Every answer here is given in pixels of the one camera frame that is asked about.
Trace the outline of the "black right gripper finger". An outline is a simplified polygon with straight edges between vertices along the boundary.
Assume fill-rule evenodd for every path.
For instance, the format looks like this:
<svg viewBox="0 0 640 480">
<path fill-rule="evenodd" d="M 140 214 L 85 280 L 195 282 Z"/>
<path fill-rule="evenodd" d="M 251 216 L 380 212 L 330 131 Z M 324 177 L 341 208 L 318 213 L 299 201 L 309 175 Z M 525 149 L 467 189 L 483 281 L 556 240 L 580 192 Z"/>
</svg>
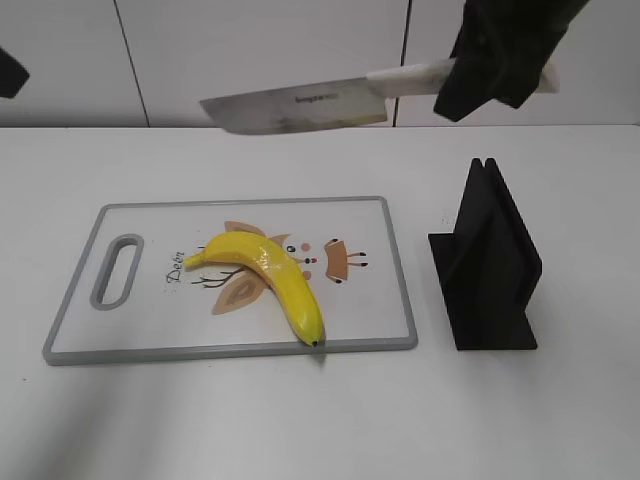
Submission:
<svg viewBox="0 0 640 480">
<path fill-rule="evenodd" d="M 434 112 L 458 122 L 491 100 L 510 101 L 505 43 L 511 1 L 467 1 L 450 58 L 452 70 L 439 90 Z"/>
</svg>

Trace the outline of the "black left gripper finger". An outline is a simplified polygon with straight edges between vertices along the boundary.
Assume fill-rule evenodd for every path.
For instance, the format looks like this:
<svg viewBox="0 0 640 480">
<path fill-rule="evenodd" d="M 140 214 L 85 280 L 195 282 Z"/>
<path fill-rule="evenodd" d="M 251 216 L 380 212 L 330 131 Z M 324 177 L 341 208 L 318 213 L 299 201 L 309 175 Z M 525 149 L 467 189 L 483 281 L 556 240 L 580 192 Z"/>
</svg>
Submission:
<svg viewBox="0 0 640 480">
<path fill-rule="evenodd" d="M 540 83 L 546 63 L 587 0 L 506 1 L 499 20 L 504 60 L 494 98 L 519 108 Z"/>
<path fill-rule="evenodd" d="M 11 54 L 0 48 L 0 97 L 15 98 L 30 74 Z"/>
</svg>

